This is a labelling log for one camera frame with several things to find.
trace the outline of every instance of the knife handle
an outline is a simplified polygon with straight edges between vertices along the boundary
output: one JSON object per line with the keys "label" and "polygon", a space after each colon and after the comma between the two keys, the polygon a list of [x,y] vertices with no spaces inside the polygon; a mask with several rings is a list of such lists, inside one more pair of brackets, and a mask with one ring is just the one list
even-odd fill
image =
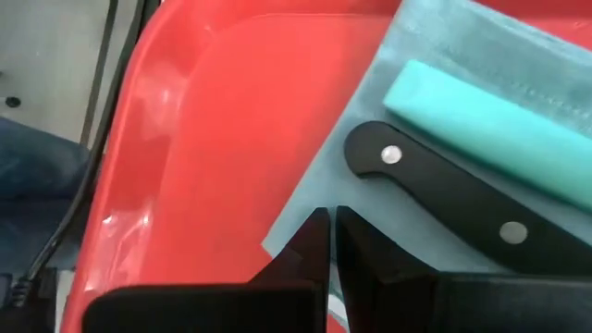
{"label": "knife handle", "polygon": [[592,275],[585,242],[389,124],[358,126],[344,150],[355,175],[394,180],[462,240],[515,272]]}

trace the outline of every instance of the red plastic tray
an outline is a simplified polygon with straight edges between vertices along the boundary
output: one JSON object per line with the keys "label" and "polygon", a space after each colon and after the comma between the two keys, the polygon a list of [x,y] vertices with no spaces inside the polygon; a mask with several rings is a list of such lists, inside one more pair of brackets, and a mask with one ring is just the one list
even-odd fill
{"label": "red plastic tray", "polygon": [[[592,48],[589,0],[486,3]],[[166,0],[126,74],[62,332],[120,286],[246,281],[266,265],[261,241],[397,5]]]}

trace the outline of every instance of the turquoise foam block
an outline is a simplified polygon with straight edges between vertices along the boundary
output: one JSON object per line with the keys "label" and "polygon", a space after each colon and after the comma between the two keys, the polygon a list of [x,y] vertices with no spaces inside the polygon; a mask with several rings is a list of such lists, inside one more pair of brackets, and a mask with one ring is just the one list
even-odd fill
{"label": "turquoise foam block", "polygon": [[416,60],[383,101],[438,140],[592,211],[592,140]]}

